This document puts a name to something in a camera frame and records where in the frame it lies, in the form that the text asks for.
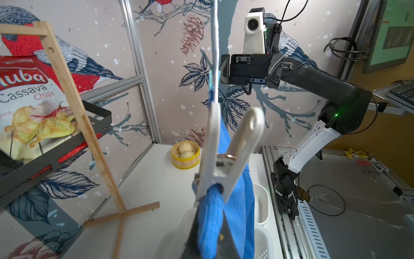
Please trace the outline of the teal clothespin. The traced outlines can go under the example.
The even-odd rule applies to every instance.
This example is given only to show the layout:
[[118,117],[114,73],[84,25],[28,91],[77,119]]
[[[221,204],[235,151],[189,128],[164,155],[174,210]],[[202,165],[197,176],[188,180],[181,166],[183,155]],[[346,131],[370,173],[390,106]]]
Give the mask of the teal clothespin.
[[212,101],[214,99],[214,84],[213,84],[213,73],[212,70],[208,72],[208,86],[209,86],[209,100]]

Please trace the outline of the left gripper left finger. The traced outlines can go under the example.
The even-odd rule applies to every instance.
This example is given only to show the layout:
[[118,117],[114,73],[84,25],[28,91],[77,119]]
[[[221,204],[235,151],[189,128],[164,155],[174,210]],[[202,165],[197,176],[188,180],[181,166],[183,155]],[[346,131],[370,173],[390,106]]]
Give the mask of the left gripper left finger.
[[201,254],[198,249],[198,213],[195,214],[194,221],[188,236],[187,241],[184,243],[184,250],[181,255],[181,259],[200,259]]

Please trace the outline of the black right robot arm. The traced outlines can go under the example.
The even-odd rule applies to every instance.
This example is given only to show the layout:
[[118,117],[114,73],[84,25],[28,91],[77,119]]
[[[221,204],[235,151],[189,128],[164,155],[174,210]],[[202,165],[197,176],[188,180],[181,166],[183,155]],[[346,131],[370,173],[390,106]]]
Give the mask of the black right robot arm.
[[358,129],[372,99],[372,93],[351,85],[308,62],[283,54],[223,55],[221,83],[248,85],[265,83],[277,88],[281,81],[298,86],[327,100],[312,129],[274,164],[271,180],[279,213],[291,220],[298,216],[299,194],[294,180],[310,159],[328,143]]

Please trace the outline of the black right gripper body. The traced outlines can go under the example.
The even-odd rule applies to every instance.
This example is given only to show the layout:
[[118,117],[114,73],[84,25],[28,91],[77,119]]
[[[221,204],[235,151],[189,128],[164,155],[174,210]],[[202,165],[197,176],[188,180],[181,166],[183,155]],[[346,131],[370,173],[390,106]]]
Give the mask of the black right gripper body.
[[279,87],[283,54],[239,54],[221,56],[220,83],[226,85],[252,86],[267,85]]

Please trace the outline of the blue tank top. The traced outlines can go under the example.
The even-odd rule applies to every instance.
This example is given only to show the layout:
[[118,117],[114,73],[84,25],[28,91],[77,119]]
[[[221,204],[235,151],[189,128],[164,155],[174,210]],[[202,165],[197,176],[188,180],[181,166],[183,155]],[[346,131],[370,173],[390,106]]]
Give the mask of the blue tank top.
[[199,202],[197,247],[203,259],[214,259],[223,218],[226,217],[237,254],[241,259],[254,258],[254,192],[249,164],[245,165],[227,202],[218,186],[209,188]]

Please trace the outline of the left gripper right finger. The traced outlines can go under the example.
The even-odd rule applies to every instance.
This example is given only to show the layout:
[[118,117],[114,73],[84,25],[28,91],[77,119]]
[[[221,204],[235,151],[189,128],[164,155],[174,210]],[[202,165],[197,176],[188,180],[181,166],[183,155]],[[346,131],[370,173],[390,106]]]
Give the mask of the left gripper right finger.
[[223,223],[221,229],[221,258],[222,259],[239,259],[239,255],[233,241],[229,225]]

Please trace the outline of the white wire hanger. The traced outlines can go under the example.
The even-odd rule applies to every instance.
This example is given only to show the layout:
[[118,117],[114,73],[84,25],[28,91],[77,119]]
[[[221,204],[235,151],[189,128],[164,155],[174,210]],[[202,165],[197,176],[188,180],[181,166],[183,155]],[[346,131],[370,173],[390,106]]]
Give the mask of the white wire hanger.
[[219,22],[218,22],[218,1],[213,1],[211,11],[211,48],[213,68],[211,70],[211,100],[218,103],[219,75],[220,75],[220,41],[219,41]]

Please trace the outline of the grey clothespin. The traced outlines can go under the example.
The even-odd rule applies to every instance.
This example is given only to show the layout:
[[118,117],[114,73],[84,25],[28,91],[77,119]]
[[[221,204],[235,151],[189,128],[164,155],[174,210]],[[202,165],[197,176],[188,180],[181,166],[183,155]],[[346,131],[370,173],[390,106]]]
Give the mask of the grey clothespin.
[[249,108],[225,152],[219,152],[221,133],[221,106],[213,102],[209,108],[207,136],[202,149],[196,201],[200,202],[211,186],[219,184],[224,202],[227,202],[239,177],[257,147],[265,128],[262,109]]

